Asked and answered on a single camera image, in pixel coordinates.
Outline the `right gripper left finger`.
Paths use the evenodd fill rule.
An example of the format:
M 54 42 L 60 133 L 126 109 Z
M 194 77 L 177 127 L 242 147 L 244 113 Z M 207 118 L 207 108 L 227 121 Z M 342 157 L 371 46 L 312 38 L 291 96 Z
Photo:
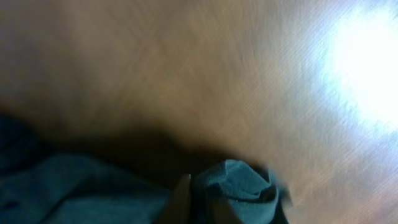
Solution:
M 190 175 L 183 175 L 155 224 L 187 224 L 190 216 Z

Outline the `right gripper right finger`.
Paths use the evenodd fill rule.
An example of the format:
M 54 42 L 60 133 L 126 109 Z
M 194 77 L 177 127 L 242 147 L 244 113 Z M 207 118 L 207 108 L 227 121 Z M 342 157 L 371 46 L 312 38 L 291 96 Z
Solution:
M 274 213 L 274 217 L 271 221 L 271 224 L 289 224 L 289 221 L 284 212 L 284 204 L 286 204 L 287 206 L 292 205 L 292 199 L 290 196 L 290 192 L 287 189 L 287 187 L 284 185 L 277 185 L 276 189 L 277 189 L 277 193 L 278 193 L 277 205 L 275 208 L 275 213 Z

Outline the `dark green t-shirt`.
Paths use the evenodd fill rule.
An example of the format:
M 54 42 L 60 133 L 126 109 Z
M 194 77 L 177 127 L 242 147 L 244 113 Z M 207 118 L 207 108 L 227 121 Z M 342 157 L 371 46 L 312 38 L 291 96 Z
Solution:
M 190 177 L 188 223 L 271 223 L 282 184 L 269 170 L 225 160 Z M 174 188 L 56 153 L 20 121 L 1 117 L 2 223 L 155 223 Z

